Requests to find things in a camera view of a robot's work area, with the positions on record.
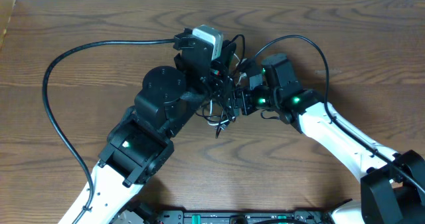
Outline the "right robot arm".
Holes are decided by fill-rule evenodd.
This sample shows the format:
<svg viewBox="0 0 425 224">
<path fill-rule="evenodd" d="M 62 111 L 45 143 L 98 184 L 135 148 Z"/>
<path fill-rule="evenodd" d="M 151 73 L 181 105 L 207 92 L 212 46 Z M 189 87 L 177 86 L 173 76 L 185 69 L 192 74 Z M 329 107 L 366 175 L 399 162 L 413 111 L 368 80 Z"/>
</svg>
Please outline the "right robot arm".
<svg viewBox="0 0 425 224">
<path fill-rule="evenodd" d="M 423 223 L 424 158 L 403 154 L 360 131 L 313 89 L 305 89 L 283 53 L 257 65 L 237 66 L 249 81 L 236 92 L 244 115 L 275 111 L 277 120 L 293 126 L 331 152 L 361 185 L 361 198 L 330 211 L 326 223 Z"/>
</svg>

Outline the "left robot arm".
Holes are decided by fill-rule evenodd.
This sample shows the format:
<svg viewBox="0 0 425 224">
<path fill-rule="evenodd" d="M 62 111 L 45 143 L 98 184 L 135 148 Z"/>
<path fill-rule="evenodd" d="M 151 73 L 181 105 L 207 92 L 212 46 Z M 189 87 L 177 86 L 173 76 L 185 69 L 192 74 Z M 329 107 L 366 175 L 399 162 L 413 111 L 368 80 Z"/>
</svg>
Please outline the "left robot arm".
<svg viewBox="0 0 425 224">
<path fill-rule="evenodd" d="M 159 66 L 143 79 L 133 106 L 108 134 L 86 186 L 61 223 L 110 223 L 174 151 L 172 138 L 205 106 L 222 110 L 203 118 L 219 133 L 236 115 L 229 66 L 234 41 L 194 32 L 171 40 L 175 66 Z"/>
</svg>

